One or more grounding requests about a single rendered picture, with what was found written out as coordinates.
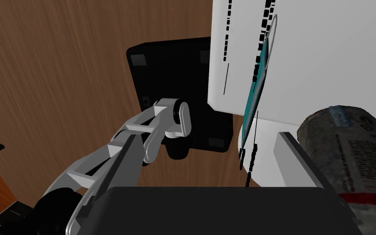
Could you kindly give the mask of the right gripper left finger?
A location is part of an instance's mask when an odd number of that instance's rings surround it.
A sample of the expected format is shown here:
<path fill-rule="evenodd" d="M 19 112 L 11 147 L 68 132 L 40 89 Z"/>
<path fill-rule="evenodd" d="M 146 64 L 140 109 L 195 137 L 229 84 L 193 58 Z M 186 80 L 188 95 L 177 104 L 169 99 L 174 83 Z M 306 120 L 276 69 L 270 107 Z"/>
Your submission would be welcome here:
<path fill-rule="evenodd" d="M 143 158 L 144 148 L 142 137 L 139 134 L 130 135 L 121 151 L 114 157 L 93 199 L 99 199 L 108 189 L 113 187 L 136 186 Z"/>

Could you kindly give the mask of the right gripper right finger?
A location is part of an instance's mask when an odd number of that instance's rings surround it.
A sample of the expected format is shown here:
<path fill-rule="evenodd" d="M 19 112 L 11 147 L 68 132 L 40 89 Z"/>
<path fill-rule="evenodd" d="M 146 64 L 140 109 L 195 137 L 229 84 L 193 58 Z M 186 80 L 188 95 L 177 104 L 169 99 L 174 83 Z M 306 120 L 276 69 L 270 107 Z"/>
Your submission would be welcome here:
<path fill-rule="evenodd" d="M 338 194 L 289 132 L 279 132 L 273 150 L 286 187 L 318 187 Z"/>

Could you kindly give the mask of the black robot base, grey linkage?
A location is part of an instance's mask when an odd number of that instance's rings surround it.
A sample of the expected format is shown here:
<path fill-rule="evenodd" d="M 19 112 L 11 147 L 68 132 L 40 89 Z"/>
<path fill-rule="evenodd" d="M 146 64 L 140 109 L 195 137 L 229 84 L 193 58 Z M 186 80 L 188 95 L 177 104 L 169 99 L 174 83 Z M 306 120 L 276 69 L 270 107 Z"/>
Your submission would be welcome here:
<path fill-rule="evenodd" d="M 143 43 L 126 56 L 141 113 L 125 121 L 110 142 L 69 166 L 47 189 L 29 221 L 33 235 L 125 235 L 164 221 L 183 224 L 205 209 L 216 188 L 113 187 L 94 200 L 114 157 L 130 135 L 142 137 L 143 165 L 163 144 L 172 159 L 190 149 L 226 152 L 231 114 L 207 103 L 210 38 Z"/>

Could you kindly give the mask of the grey printed can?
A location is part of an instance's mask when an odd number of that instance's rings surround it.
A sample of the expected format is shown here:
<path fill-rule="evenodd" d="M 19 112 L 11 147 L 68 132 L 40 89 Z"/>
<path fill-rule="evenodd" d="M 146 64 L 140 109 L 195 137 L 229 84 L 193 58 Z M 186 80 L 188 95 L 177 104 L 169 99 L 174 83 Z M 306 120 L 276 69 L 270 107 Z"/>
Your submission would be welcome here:
<path fill-rule="evenodd" d="M 376 235 L 376 118 L 362 108 L 330 106 L 308 116 L 300 146 L 351 208 L 363 235 Z"/>

